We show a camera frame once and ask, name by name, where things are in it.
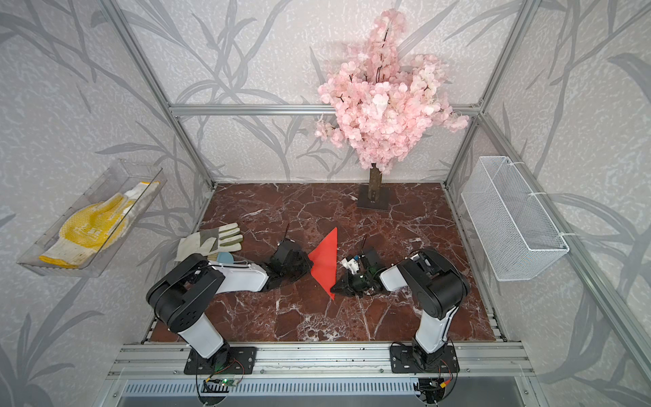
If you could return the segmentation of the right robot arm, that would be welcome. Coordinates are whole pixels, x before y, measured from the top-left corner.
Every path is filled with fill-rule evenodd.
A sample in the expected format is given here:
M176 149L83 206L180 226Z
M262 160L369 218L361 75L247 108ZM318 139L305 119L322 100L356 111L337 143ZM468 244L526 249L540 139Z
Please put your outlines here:
M414 343L423 356L434 355L447 344L452 320L471 291L467 278L431 247L392 266L385 266L378 252L368 249L343 259L342 266L346 272L330 289L332 294L361 298L410 289L421 308Z

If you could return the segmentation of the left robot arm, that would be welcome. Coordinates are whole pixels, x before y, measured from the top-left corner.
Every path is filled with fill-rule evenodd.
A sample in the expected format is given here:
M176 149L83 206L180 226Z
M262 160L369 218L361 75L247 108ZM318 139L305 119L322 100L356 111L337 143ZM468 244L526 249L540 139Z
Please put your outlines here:
M193 253L163 276L146 294L147 303L169 331L202 359L227 354L227 341L205 314L221 293L269 292L310 273L314 262L291 239L284 239L267 261L235 257L230 262Z

